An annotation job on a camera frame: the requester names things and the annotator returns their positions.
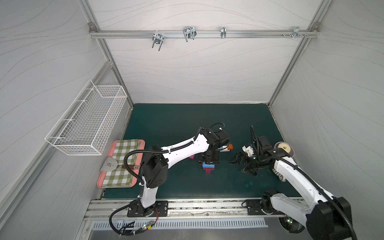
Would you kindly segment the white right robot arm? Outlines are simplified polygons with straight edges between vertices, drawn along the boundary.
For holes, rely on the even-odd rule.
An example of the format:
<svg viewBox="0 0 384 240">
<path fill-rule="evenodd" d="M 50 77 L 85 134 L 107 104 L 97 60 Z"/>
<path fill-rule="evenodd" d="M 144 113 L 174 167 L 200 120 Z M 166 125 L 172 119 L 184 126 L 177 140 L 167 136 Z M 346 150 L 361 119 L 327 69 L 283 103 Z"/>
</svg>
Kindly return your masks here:
<svg viewBox="0 0 384 240">
<path fill-rule="evenodd" d="M 281 226 L 289 233 L 304 229 L 314 240 L 357 239 L 353 227 L 352 208 L 343 197 L 335 197 L 317 184 L 294 160 L 294 149 L 286 142 L 274 146 L 266 137 L 251 137 L 251 145 L 243 146 L 230 161 L 242 164 L 242 173 L 256 175 L 271 167 L 281 182 L 289 182 L 302 200 L 295 200 L 277 190 L 264 192 L 262 198 L 245 200 L 242 207 L 248 215 L 277 215 Z"/>
</svg>

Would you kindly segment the light blue long lego brick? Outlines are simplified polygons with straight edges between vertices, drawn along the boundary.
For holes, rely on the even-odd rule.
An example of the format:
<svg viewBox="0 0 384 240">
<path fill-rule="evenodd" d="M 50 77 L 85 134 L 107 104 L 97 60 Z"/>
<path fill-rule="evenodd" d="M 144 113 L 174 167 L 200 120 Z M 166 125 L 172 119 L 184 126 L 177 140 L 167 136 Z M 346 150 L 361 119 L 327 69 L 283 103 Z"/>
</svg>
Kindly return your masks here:
<svg viewBox="0 0 384 240">
<path fill-rule="evenodd" d="M 206 163 L 203 163 L 202 166 L 203 166 L 203 169 L 214 169 L 215 168 L 215 165 L 210 165 L 210 164 L 206 164 Z"/>
</svg>

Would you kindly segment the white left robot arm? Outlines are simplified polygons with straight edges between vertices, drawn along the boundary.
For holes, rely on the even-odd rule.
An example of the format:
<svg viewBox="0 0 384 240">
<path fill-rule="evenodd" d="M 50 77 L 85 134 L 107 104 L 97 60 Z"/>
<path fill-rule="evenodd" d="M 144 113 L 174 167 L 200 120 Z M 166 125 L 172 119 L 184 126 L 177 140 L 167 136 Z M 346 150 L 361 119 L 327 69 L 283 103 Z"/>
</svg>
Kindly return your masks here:
<svg viewBox="0 0 384 240">
<path fill-rule="evenodd" d="M 166 181 L 168 170 L 175 164 L 201 154 L 201 163 L 216 165 L 219 163 L 220 148 L 229 142 L 230 138 L 225 130 L 199 128 L 194 137 L 178 144 L 161 148 L 152 146 L 143 154 L 140 168 L 142 207 L 147 209 L 155 204 L 158 188 Z"/>
</svg>

